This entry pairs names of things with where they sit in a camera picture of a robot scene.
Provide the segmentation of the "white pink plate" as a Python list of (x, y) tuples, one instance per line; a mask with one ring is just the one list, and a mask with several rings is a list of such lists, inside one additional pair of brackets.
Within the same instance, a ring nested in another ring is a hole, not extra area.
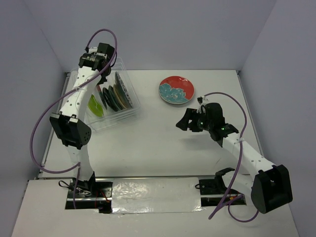
[(98, 91), (99, 97), (100, 97), (100, 99), (101, 99), (101, 101), (102, 101), (102, 103), (103, 103), (104, 108), (107, 109), (107, 103), (106, 103), (105, 98), (104, 98), (104, 96), (103, 96), (103, 92), (102, 92), (102, 90), (101, 90), (100, 85), (97, 85), (97, 86), (96, 86), (96, 89), (97, 89), (97, 91)]

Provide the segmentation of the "blue blossom plate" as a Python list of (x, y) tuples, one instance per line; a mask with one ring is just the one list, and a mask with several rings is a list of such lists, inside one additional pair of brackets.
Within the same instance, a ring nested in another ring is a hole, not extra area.
[(160, 84), (158, 87), (158, 94), (160, 98), (172, 105), (182, 105), (189, 102), (195, 93), (193, 86), (189, 87), (172, 87), (168, 83)]

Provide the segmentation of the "red floral plate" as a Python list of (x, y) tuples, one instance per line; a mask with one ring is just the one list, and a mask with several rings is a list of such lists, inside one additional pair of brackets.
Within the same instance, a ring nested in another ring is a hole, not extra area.
[(160, 82), (158, 93), (163, 101), (173, 105), (182, 105), (193, 98), (195, 88), (191, 81), (184, 77), (170, 76)]

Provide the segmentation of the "dark patterned plate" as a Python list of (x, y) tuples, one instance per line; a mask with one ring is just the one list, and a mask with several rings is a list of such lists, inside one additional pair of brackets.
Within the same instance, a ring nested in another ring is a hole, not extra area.
[(125, 103), (126, 107), (133, 108), (132, 100), (129, 96), (127, 88), (123, 83), (123, 80), (118, 72), (115, 72), (115, 81), (118, 88), (118, 92), (122, 97), (122, 101)]

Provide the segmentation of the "lime green plate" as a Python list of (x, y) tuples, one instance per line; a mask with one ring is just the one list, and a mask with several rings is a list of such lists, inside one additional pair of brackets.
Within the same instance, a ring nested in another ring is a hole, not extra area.
[(91, 95), (88, 101), (88, 108), (97, 117), (102, 117), (104, 115), (103, 108), (94, 95)]

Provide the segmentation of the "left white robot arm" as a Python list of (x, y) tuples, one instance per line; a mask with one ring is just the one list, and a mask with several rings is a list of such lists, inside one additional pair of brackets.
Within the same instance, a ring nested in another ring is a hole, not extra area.
[(77, 79), (72, 93), (59, 113), (52, 113), (49, 120), (56, 136), (66, 146), (71, 163), (80, 163), (79, 176), (73, 178), (79, 191), (86, 197), (96, 193), (94, 171), (89, 162), (87, 144), (91, 138), (91, 128), (84, 123), (84, 116), (95, 87), (106, 81), (106, 76), (111, 72), (107, 68), (105, 72), (96, 76), (115, 56), (115, 48), (106, 43), (100, 43), (97, 48), (90, 48), (79, 59)]

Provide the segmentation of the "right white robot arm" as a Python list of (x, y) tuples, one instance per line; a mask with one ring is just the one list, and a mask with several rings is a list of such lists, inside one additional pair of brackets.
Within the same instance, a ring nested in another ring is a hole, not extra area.
[(183, 131), (207, 131), (213, 141), (237, 158), (248, 171), (249, 177), (237, 176), (233, 185), (226, 176), (216, 179), (218, 192), (226, 193), (232, 187), (248, 196), (263, 214), (293, 201), (288, 169), (284, 165), (275, 165), (243, 141), (239, 131), (226, 123), (220, 104), (202, 103), (198, 109), (187, 108), (176, 127)]

